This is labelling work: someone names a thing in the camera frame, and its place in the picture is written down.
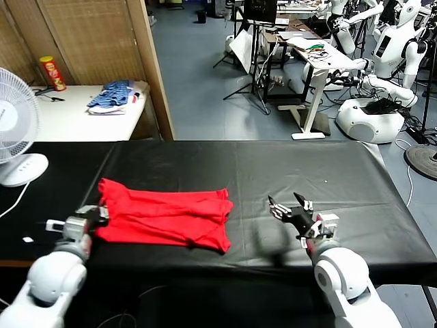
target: folded clothes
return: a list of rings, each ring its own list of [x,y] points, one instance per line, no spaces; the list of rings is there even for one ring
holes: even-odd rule
[[[130,84],[129,80],[118,80],[105,84],[101,93],[89,102],[88,107],[110,108],[127,104],[129,92],[132,89]]]
[[[96,233],[106,241],[207,247],[223,253],[231,246],[225,222],[234,204],[227,189],[163,193],[102,179],[99,191],[109,224]]]

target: electric fan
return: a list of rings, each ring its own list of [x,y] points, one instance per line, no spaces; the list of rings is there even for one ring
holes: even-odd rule
[[[32,89],[0,68],[0,185],[17,187],[35,180],[48,166],[42,154],[23,154],[40,127],[40,106]]]

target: desk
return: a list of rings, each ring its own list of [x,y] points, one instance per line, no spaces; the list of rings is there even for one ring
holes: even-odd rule
[[[285,28],[286,31],[300,31],[304,29],[305,31],[311,32],[316,39],[320,39],[317,34],[315,34],[308,26],[306,26],[301,20],[297,19],[293,14],[280,14],[279,18],[288,18],[290,21],[288,26]],[[282,51],[282,60],[281,60],[281,68],[284,67],[285,63],[285,55],[287,53],[288,43],[286,40],[281,38],[280,36],[273,35],[271,33],[265,33],[264,38],[266,39],[269,45],[269,53],[271,53],[274,49],[275,44],[278,42],[279,46],[283,47]],[[267,102],[268,99],[298,99],[300,103],[304,103],[307,99],[309,85],[311,82],[311,76],[313,74],[313,68],[310,68],[307,80],[305,81],[304,90],[301,94],[268,94],[268,88],[270,85],[270,75],[272,71],[272,56],[270,56],[266,65],[266,77],[264,81],[264,91],[263,91],[263,101]]]
[[[324,44],[324,50],[328,53],[328,57],[326,59],[321,60],[321,59],[313,58],[310,54],[295,49],[297,53],[311,65],[313,70],[316,70],[312,78],[315,82],[314,96],[313,96],[313,100],[311,101],[311,104],[309,105],[309,112],[303,128],[300,127],[301,119],[297,108],[290,106],[290,111],[292,112],[294,119],[296,120],[299,128],[302,131],[302,133],[292,134],[292,138],[295,140],[325,138],[324,134],[321,132],[312,133],[311,127],[313,126],[314,118],[317,113],[317,109],[319,107],[319,102],[323,95],[323,90],[326,85],[326,78],[328,77],[329,70],[335,70],[338,68],[351,70],[356,68],[356,65],[348,56],[338,51],[336,48],[331,46],[326,41],[316,40],[315,43],[316,42]],[[308,76],[310,77],[311,75],[312,72],[310,70],[308,72]]]
[[[151,123],[150,132],[157,137],[152,102],[151,99],[147,99],[149,86],[144,82],[135,82],[135,89],[140,93],[140,97],[135,104],[126,105],[124,115],[88,114],[87,104],[100,93],[101,85],[69,85],[65,91],[45,94],[65,101],[52,102],[45,96],[38,96],[41,128],[37,141],[129,140],[143,112],[147,116],[147,121]]]

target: red cloth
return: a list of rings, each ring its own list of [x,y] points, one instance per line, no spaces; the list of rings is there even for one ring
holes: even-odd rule
[[[101,202],[109,224],[96,234],[116,243],[144,243],[213,248],[226,252],[231,243],[225,222],[234,204],[227,189],[193,193],[139,191],[102,179]]]

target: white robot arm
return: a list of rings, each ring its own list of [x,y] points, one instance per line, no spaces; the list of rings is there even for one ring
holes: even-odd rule
[[[294,195],[300,206],[293,208],[269,196],[270,212],[298,230],[297,239],[313,262],[315,280],[333,309],[336,328],[401,328],[370,281],[364,259],[334,240],[338,216],[319,214],[314,221],[313,202]]]
[[[62,232],[65,242],[38,258],[14,302],[0,315],[0,328],[62,328],[64,315],[87,275],[90,233],[108,219],[105,208],[84,206],[65,222],[48,220],[48,231]],[[63,226],[56,230],[53,225]]]
[[[375,20],[378,21],[379,15],[384,10],[384,6],[381,3],[378,4],[376,0],[366,0],[365,2],[370,5],[368,10],[349,19],[339,17],[332,22],[333,30],[331,32],[346,55],[350,55],[356,49],[354,39],[350,34],[350,27],[372,16],[375,16]]]
[[[380,94],[381,96],[384,98],[390,96],[393,100],[400,101],[403,107],[412,107],[417,102],[417,96],[411,89],[380,79],[374,74],[369,74],[363,77],[361,87],[366,90],[375,89],[377,92],[382,91]]]
[[[408,89],[412,87],[417,72],[419,71],[419,65],[425,57],[426,51],[426,42],[413,40],[412,42],[407,43],[403,52],[406,60],[404,80],[402,81],[403,87],[407,87]]]

